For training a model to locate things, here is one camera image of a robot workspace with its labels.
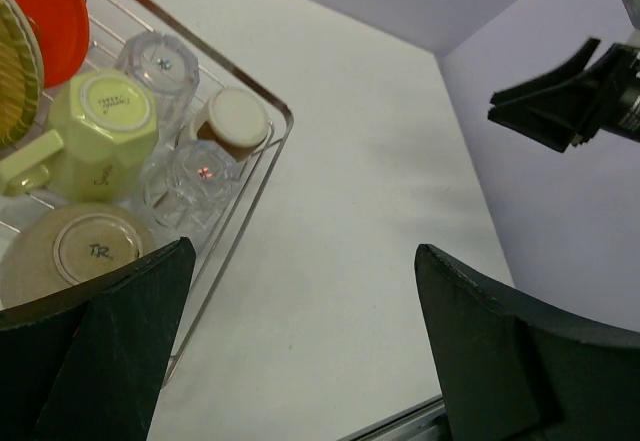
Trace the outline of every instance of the metal rack wire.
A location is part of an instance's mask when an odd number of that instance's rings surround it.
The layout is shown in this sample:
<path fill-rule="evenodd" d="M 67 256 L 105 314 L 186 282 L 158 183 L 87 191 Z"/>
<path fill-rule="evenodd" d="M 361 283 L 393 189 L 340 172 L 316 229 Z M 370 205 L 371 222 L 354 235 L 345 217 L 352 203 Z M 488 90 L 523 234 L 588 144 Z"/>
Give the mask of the metal rack wire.
<path fill-rule="evenodd" d="M 293 115 L 283 101 L 192 33 L 155 2 L 152 0 L 130 1 L 131 3 L 127 2 L 125 5 L 120 0 L 87 0 L 91 22 L 91 45 L 81 70 L 111 66 L 125 40 L 141 30 L 169 31 L 177 34 L 183 42 L 190 45 L 200 62 L 201 82 L 190 107 L 191 113 L 195 113 L 216 90 L 229 84 L 237 84 L 243 85 L 262 98 L 268 105 L 270 114 L 269 135 L 261 149 L 257 150 L 244 165 L 240 175 L 241 188 L 237 197 L 202 242 L 185 306 L 185 316 L 183 316 L 167 367 L 166 385 L 191 342 L 255 212 L 293 127 Z M 228 80 L 223 79 L 223 75 L 226 75 Z M 1 152 L 0 158 L 19 149 L 42 133 L 46 111 L 56 92 L 57 89 L 54 88 L 43 93 L 35 126 L 20 143 Z M 37 219 L 43 210 L 46 212 L 63 204 L 63 200 L 44 190 L 14 198 L 11 201 L 4 199 L 0 206 L 0 226 L 15 235 Z"/>

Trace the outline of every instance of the orange plate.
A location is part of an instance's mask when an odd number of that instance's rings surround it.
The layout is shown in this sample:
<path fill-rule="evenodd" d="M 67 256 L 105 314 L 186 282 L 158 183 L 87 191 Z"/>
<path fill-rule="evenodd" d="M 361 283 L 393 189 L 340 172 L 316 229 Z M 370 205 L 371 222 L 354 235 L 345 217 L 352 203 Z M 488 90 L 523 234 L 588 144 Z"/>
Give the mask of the orange plate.
<path fill-rule="evenodd" d="M 76 74 L 89 49 L 85 0 L 16 0 L 29 18 L 44 60 L 44 86 Z"/>

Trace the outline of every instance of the brown jar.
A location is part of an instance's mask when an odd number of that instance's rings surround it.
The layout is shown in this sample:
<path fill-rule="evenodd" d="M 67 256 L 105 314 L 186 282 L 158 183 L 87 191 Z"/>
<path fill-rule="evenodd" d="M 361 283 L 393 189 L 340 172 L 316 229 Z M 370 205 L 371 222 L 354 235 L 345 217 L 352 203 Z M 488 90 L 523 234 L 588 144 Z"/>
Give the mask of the brown jar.
<path fill-rule="evenodd" d="M 269 117 L 262 103 L 239 88 L 225 88 L 209 98 L 184 127 L 176 144 L 202 139 L 218 143 L 236 161 L 244 161 L 269 134 Z"/>

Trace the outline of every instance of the upside-down glass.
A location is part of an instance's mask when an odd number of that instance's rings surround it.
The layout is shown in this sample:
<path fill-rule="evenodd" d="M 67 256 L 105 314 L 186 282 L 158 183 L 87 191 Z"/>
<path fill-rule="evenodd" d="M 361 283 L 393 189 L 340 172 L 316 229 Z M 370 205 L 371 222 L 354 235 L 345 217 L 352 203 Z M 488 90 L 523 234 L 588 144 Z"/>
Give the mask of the upside-down glass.
<path fill-rule="evenodd" d="M 216 143 L 182 144 L 143 177 L 134 209 L 156 236 L 186 236 L 195 244 L 235 194 L 235 165 Z"/>
<path fill-rule="evenodd" d="M 175 36 L 145 32 L 125 43 L 114 67 L 155 95 L 160 142 L 173 140 L 200 82 L 195 55 Z"/>

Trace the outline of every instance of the light green teacup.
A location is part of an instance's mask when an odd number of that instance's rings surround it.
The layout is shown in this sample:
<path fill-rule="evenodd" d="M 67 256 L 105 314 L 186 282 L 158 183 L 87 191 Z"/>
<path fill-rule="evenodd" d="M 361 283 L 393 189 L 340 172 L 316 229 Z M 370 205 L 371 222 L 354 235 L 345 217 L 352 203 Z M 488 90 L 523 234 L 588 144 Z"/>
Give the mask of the light green teacup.
<path fill-rule="evenodd" d="M 73 77 L 51 103 L 45 129 L 0 161 L 0 193 L 47 185 L 70 201 L 119 199 L 158 141 L 153 95 L 113 69 Z"/>

